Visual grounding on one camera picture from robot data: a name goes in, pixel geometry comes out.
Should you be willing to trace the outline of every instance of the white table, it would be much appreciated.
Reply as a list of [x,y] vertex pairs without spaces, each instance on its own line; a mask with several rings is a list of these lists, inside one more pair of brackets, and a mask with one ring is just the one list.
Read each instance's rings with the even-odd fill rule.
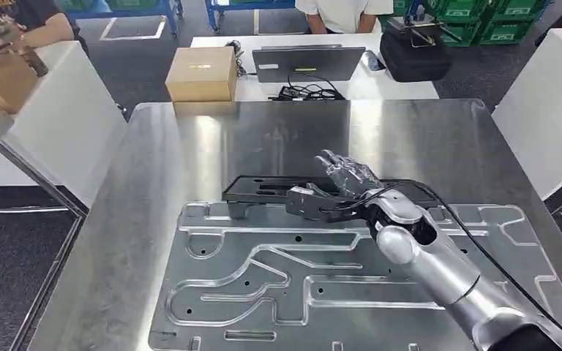
[[[52,185],[91,207],[127,124],[80,44],[37,49],[50,72],[13,116],[2,143]],[[0,186],[36,183],[0,154]]]
[[492,114],[545,200],[562,187],[562,29],[551,29]]
[[[238,40],[244,50],[242,65],[247,72],[255,72],[252,51],[262,46],[330,45],[364,46],[378,54],[380,34],[327,34],[327,35],[262,35],[254,37],[195,37],[191,48],[224,46]],[[438,99],[432,82],[398,83],[388,72],[370,71],[362,62],[348,82],[333,82],[346,98],[354,99]],[[260,83],[257,76],[240,77],[236,84],[236,101],[267,101],[279,94],[284,83]]]

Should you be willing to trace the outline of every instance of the person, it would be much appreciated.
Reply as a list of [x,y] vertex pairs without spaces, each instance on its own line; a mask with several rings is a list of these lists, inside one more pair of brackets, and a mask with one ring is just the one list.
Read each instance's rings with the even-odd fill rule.
[[79,40],[76,22],[70,21],[53,0],[0,0],[0,16],[9,16],[20,25],[23,41],[32,48],[41,48],[65,40]]
[[296,0],[310,34],[371,33],[376,16],[393,13],[393,0]]

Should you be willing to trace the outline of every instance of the black bag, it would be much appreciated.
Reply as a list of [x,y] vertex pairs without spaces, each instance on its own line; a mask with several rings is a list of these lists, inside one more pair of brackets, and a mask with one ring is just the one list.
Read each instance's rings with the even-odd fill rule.
[[437,33],[415,29],[400,31],[387,23],[380,41],[380,52],[391,76],[398,82],[440,80],[452,66],[452,58]]

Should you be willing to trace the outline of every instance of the person's arm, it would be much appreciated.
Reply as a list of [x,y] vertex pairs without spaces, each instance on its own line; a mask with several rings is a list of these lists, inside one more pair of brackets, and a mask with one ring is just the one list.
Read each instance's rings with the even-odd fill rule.
[[326,34],[326,26],[320,15],[307,15],[307,23],[312,34]]
[[315,0],[296,0],[296,8],[307,16],[312,34],[326,34],[326,26],[318,13],[318,4]]
[[376,24],[376,15],[368,15],[365,12],[361,14],[359,26],[356,28],[356,33],[371,33]]
[[23,37],[23,41],[32,48],[73,39],[72,26],[61,12],[48,18],[44,26],[26,32]]
[[393,13],[393,0],[369,0],[361,14],[356,33],[371,33],[378,15]]

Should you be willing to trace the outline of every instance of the white shirt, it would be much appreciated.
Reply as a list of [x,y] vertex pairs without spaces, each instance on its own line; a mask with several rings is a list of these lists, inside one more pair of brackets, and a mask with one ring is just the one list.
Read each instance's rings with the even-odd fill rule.
[[356,33],[363,12],[393,13],[393,0],[296,0],[296,8],[307,15],[319,14],[324,25],[334,32]]

